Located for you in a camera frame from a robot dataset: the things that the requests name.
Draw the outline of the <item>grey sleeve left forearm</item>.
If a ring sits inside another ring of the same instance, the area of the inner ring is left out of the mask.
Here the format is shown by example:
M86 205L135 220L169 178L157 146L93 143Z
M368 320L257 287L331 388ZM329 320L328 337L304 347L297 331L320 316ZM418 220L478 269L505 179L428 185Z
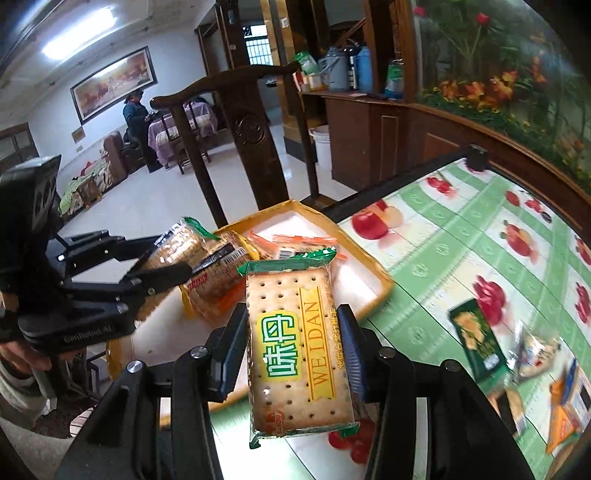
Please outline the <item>grey sleeve left forearm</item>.
M17 374L1 361L1 417L26 430L57 406L55 398L44 396L33 376Z

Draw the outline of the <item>person's left hand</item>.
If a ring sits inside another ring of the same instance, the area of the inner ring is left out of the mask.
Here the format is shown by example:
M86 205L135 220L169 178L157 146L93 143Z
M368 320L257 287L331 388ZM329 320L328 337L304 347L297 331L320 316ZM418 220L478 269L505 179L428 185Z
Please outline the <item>person's left hand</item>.
M1 292L1 313L16 310L18 306L17 297L12 294ZM1 344L1 359L5 360L11 368L23 375L32 375L33 371L49 371L52 368L52 361L49 357L35 352L22 339L13 340ZM70 361L83 350L62 353L60 360Z

